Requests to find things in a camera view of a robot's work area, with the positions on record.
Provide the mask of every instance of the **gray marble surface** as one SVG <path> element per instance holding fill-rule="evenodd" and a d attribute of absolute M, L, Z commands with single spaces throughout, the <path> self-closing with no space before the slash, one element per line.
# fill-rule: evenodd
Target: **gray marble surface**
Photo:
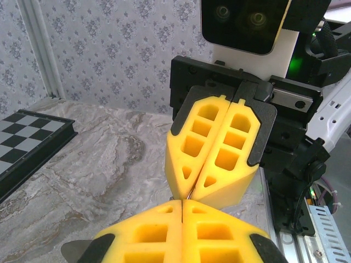
<path fill-rule="evenodd" d="M 0 205 L 0 262 L 66 262 L 62 244 L 169 200 L 170 116 L 45 99 L 32 110 L 79 134 Z M 260 177 L 225 212 L 267 230 Z"/>

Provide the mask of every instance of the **yellow foam gripper pad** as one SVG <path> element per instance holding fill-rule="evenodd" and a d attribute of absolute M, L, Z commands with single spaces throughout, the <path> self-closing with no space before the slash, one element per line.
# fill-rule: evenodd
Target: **yellow foam gripper pad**
<path fill-rule="evenodd" d="M 217 209 L 238 204 L 259 166 L 247 160 L 260 125 L 245 100 L 230 104 L 191 199 Z"/>
<path fill-rule="evenodd" d="M 102 263 L 261 263 L 253 234 L 268 238 L 264 231 L 222 211 L 193 200 L 176 200 L 102 230 L 93 243 L 112 240 L 107 251 L 98 246 L 88 249 L 100 253 Z"/>
<path fill-rule="evenodd" d="M 99 232 L 115 239 L 103 263 L 180 263 L 182 202 L 169 201 Z"/>
<path fill-rule="evenodd" d="M 258 263 L 250 235 L 268 235 L 229 214 L 183 200 L 182 263 Z"/>
<path fill-rule="evenodd" d="M 225 95 L 198 100 L 180 132 L 168 132 L 165 173 L 174 199 L 187 199 L 194 188 L 229 106 Z"/>

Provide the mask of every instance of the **camera lens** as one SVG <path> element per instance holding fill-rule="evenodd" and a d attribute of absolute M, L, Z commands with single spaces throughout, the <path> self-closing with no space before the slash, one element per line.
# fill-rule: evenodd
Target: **camera lens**
<path fill-rule="evenodd" d="M 253 13 L 250 16 L 250 21 L 255 26 L 263 26 L 267 21 L 267 17 L 263 13 Z"/>
<path fill-rule="evenodd" d="M 216 15 L 220 19 L 227 19 L 230 15 L 229 9 L 223 5 L 220 5 L 216 9 Z"/>

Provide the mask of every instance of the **floral wallpaper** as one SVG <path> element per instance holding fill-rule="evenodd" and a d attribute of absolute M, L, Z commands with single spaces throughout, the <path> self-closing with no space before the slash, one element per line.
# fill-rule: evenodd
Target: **floral wallpaper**
<path fill-rule="evenodd" d="M 0 0 L 0 119 L 47 96 L 16 1 Z"/>
<path fill-rule="evenodd" d="M 67 99 L 170 113 L 171 59 L 211 59 L 199 0 L 38 1 Z"/>

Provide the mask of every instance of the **black camera housing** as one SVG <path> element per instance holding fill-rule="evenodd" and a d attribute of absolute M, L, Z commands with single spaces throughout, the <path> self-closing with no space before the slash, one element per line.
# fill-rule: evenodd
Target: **black camera housing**
<path fill-rule="evenodd" d="M 203 37 L 249 53 L 269 54 L 292 0 L 202 0 Z"/>

